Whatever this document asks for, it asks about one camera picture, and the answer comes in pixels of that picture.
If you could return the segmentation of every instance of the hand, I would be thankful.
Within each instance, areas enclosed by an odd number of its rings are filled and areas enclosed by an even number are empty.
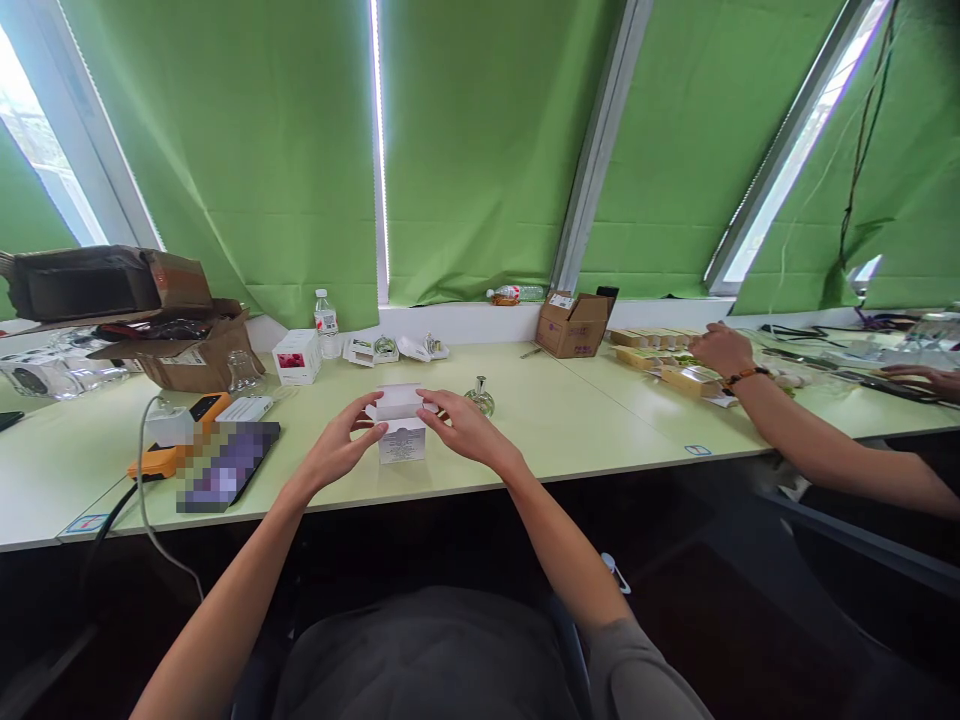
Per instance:
[[[722,322],[707,325],[706,334],[690,343],[690,354],[725,379],[756,365],[750,341]]]
[[[287,483],[301,502],[310,502],[320,490],[353,470],[367,448],[383,437],[387,423],[374,426],[364,412],[367,405],[375,405],[381,397],[382,391],[357,398],[327,424]],[[363,435],[356,440],[350,439],[351,432],[363,429],[367,429]]]
[[[944,400],[960,403],[960,372],[935,370],[925,365],[888,365],[881,368],[898,385],[921,388],[939,395]]]
[[[449,390],[417,390],[417,394],[439,405],[449,416],[452,426],[429,410],[417,410],[417,417],[455,453],[486,465],[501,478],[523,464],[523,455],[517,447],[483,416],[472,400]]]

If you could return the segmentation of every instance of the plastic water bottle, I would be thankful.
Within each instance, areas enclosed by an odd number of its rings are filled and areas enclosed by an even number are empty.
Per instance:
[[[320,352],[324,359],[331,360],[337,357],[340,354],[337,310],[327,300],[326,290],[317,290],[317,307],[313,311],[313,319],[317,322],[317,332],[320,334]]]
[[[487,297],[502,295],[521,302],[543,302],[546,293],[539,285],[501,285],[496,290],[487,290]]]

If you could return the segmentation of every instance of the open cardboard box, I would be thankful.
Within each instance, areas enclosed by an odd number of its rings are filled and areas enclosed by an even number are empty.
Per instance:
[[[380,438],[380,464],[423,460],[427,452],[427,425],[417,417],[421,407],[430,412],[440,408],[434,403],[425,403],[417,395],[420,383],[378,385],[383,397],[376,405],[367,405],[366,413],[375,423],[387,423],[387,432]]]
[[[540,310],[537,345],[557,358],[593,357],[603,341],[613,298],[553,292]]]
[[[26,332],[205,317],[213,308],[200,263],[159,250],[111,245],[3,259],[17,316],[41,323]]]
[[[224,392],[230,387],[227,358],[234,350],[246,351],[263,372],[263,364],[250,348],[245,326],[249,315],[237,300],[217,298],[208,311],[212,327],[203,340],[122,340],[87,357],[137,360],[147,377],[168,390]]]

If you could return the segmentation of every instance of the bracelet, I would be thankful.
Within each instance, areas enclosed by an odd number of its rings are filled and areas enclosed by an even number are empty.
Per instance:
[[[762,368],[762,367],[747,368],[746,370],[741,370],[736,375],[731,375],[727,379],[727,381],[724,383],[724,385],[726,385],[728,388],[732,388],[734,385],[736,385],[738,382],[743,380],[745,377],[750,377],[751,375],[769,375],[769,374],[770,374],[770,371],[767,370],[766,368]]]

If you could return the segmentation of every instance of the light green tabletop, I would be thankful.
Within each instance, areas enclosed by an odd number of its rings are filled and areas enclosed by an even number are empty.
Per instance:
[[[559,362],[678,443],[701,445],[728,457],[770,447],[743,408],[721,408],[689,398],[653,375],[619,362],[609,343],[594,358]],[[858,439],[960,427],[960,410],[922,405],[839,381],[803,388],[797,402]]]
[[[0,432],[0,549],[56,544],[57,534],[123,475],[134,457],[135,418],[157,387],[140,376],[49,403],[21,401],[6,379],[0,383],[3,410],[30,410]]]
[[[176,492],[184,489],[186,476],[171,478],[146,486],[150,523],[158,530],[171,530],[262,517],[326,423],[351,400],[385,383],[421,382],[427,388],[465,392],[477,375],[485,375],[497,403],[494,423],[520,448],[531,470],[543,481],[695,460],[681,445],[549,355],[539,353],[520,360],[532,347],[529,343],[460,345],[452,349],[448,360],[429,364],[402,360],[375,368],[343,360],[325,362],[313,385],[296,388],[293,397],[281,400],[264,417],[279,422],[283,430],[235,505],[223,514],[180,514]],[[275,384],[272,366],[265,365]],[[449,495],[499,484],[490,470],[456,455],[428,432],[426,460],[380,465],[372,450],[349,475],[321,491],[311,509]],[[109,513],[129,487],[124,480],[84,514]],[[118,517],[113,532],[143,532],[135,498]],[[67,534],[61,540],[89,537],[90,533]]]

